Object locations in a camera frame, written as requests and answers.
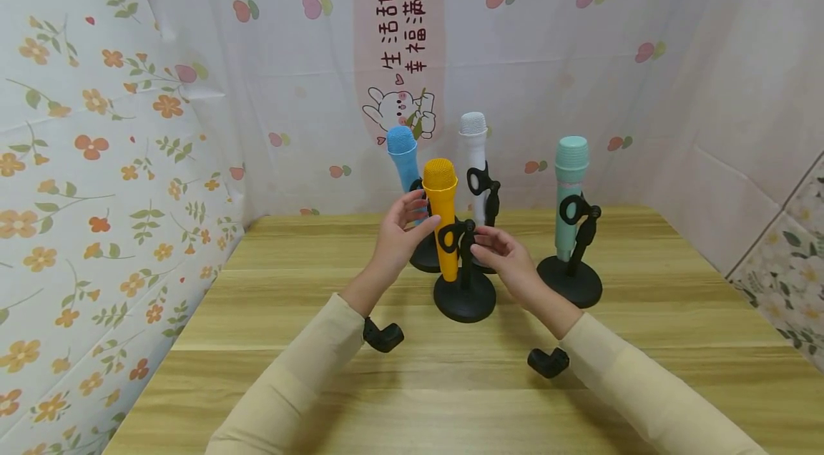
sleeve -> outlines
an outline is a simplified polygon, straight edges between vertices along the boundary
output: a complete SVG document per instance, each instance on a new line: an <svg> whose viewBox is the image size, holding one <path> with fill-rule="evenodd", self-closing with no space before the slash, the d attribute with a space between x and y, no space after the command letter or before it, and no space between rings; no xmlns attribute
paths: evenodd
<svg viewBox="0 0 824 455"><path fill-rule="evenodd" d="M280 455L325 382L363 345L363 318L334 294L212 435L206 455Z"/></svg>
<svg viewBox="0 0 824 455"><path fill-rule="evenodd" d="M560 341L569 367L647 443L671 455L766 455L683 380L584 314Z"/></svg>

white microphone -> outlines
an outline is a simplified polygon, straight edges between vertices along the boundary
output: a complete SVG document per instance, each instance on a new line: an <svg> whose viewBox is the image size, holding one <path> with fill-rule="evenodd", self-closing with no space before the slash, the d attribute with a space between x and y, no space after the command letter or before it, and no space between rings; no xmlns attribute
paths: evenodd
<svg viewBox="0 0 824 455"><path fill-rule="evenodd" d="M486 118L480 112L469 112L461 117L461 139L466 146L466 156L469 167L476 168L483 172L486 170ZM478 178L470 175L467 180L471 189L479 188ZM474 195L472 199L472 211L475 215L475 223L478 226L486 225L486 199L489 190L484 190L481 195Z"/></svg>

microphone grille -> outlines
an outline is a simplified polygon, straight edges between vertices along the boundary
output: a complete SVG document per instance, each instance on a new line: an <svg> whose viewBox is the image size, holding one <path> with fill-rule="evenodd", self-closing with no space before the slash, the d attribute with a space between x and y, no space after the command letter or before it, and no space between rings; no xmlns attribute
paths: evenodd
<svg viewBox="0 0 824 455"><path fill-rule="evenodd" d="M480 112L469 112L461 115L461 134L475 135L486 131L486 118Z"/></svg>
<svg viewBox="0 0 824 455"><path fill-rule="evenodd" d="M555 151L555 167L585 169L589 166L589 145L584 137L563 137Z"/></svg>
<svg viewBox="0 0 824 455"><path fill-rule="evenodd" d="M395 126L386 132L386 150L394 155L410 152L418 145L408 126Z"/></svg>
<svg viewBox="0 0 824 455"><path fill-rule="evenodd" d="M423 166L423 186L430 190L446 190L457 183L455 167L446 158L433 158Z"/></svg>

cartoon rabbit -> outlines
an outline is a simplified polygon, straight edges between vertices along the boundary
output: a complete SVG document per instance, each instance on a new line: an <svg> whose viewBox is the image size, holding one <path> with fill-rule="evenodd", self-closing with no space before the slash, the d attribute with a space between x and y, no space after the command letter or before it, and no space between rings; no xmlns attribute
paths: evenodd
<svg viewBox="0 0 824 455"><path fill-rule="evenodd" d="M385 95L379 88L370 87L369 97L374 99L378 107L366 104L363 107L363 113L367 114L367 117L375 121L375 124L381 126L384 131L389 131L390 128L402 124L408 125L413 132L416 132L416 140L418 132L422 139L432 137L435 130L435 114L432 112L435 97L432 94L424 93L422 98L413 99L411 93L403 90L389 92ZM385 141L385 137L378 137L379 145Z"/></svg>

wooden table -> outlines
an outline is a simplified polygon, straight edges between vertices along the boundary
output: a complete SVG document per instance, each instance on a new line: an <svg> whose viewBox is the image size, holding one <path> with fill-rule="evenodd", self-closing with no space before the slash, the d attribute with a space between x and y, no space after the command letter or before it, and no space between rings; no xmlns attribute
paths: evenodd
<svg viewBox="0 0 824 455"><path fill-rule="evenodd" d="M210 434L300 329L363 267L376 216L265 217L232 255L125 419L107 455L202 454ZM553 212L503 212L536 261ZM654 211L604 211L586 260L591 313L683 378L771 454L824 450L824 377ZM650 454L571 372L526 364L554 341L497 277L498 305L464 325L434 307L435 277L407 267L373 318L406 340L364 346L305 422L297 454Z"/></svg>

